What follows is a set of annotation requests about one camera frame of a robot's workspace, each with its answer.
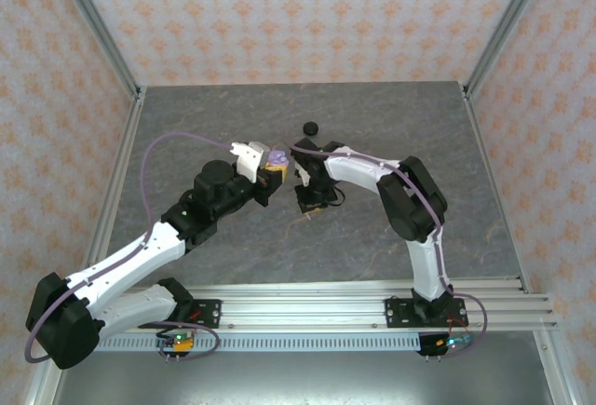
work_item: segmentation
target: enclosure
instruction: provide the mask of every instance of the enclosure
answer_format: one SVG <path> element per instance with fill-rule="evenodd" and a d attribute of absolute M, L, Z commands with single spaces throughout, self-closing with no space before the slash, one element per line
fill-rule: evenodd
<path fill-rule="evenodd" d="M 596 0 L 2 6 L 3 403 L 596 397 Z M 307 121 L 318 123 L 312 140 L 320 146 L 338 141 L 388 160 L 420 158 L 449 203 L 443 248 L 455 286 L 478 289 L 488 303 L 496 291 L 517 290 L 515 298 L 542 305 L 531 317 L 518 309 L 509 322 L 492 304 L 478 349 L 441 364 L 369 346 L 327 355 L 223 351 L 179 366 L 103 348 L 68 371 L 24 361 L 39 279 L 67 277 L 145 231 L 139 174 L 151 142 L 186 131 L 289 153 Z M 160 143 L 145 174 L 155 217 L 215 158 L 231 161 L 190 139 Z M 230 304 L 240 289 L 298 290 L 316 302 L 311 290 L 361 299 L 411 287 L 408 249 L 375 193 L 342 184 L 340 208 L 304 215 L 299 182 L 291 168 L 266 208 L 248 203 L 139 286 L 175 277 L 192 292 L 229 294 Z M 222 323 L 238 328 L 244 309 L 228 310 Z M 480 318 L 470 309 L 470 323 Z M 431 387 L 428 378 L 436 379 Z"/>

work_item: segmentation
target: gray marble surface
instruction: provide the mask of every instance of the gray marble surface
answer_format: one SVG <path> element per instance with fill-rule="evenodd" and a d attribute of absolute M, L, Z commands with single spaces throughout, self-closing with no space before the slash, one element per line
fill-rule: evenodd
<path fill-rule="evenodd" d="M 146 226 L 139 194 L 142 154 L 161 134 L 186 130 L 221 142 L 283 148 L 316 121 L 314 141 L 344 142 L 389 159 L 419 157 L 449 203 L 443 248 L 450 277 L 520 272 L 455 82 L 149 88 L 118 206 L 110 252 Z M 147 170 L 156 217 L 192 187 L 203 164 L 234 161 L 225 150 L 181 138 L 159 145 Z M 184 285 L 412 278 L 405 243 L 373 193 L 343 184 L 341 208 L 300 213 L 289 174 L 264 209 L 255 202 L 219 222 L 218 233 L 146 278 Z"/>

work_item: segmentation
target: black cap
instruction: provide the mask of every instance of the black cap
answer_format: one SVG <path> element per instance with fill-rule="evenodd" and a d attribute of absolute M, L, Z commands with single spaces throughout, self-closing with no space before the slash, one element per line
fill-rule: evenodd
<path fill-rule="evenodd" d="M 314 137 L 318 134 L 318 125 L 314 121 L 308 121 L 302 126 L 302 132 L 309 137 Z"/>

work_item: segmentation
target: black knob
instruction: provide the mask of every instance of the black knob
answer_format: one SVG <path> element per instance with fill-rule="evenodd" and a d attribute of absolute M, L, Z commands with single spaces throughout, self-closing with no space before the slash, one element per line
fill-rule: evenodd
<path fill-rule="evenodd" d="M 308 121 L 302 126 L 302 132 L 309 137 L 314 137 L 318 134 L 318 124 L 314 121 Z"/>
<path fill-rule="evenodd" d="M 211 160 L 195 177 L 193 198 L 211 202 L 219 198 L 225 184 L 234 179 L 234 168 L 227 161 Z"/>

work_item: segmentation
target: purple object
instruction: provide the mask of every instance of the purple object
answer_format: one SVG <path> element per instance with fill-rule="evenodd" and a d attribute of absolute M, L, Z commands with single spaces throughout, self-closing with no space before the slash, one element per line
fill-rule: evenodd
<path fill-rule="evenodd" d="M 271 166 L 284 166 L 288 164 L 288 158 L 284 151 L 271 151 L 267 161 Z"/>

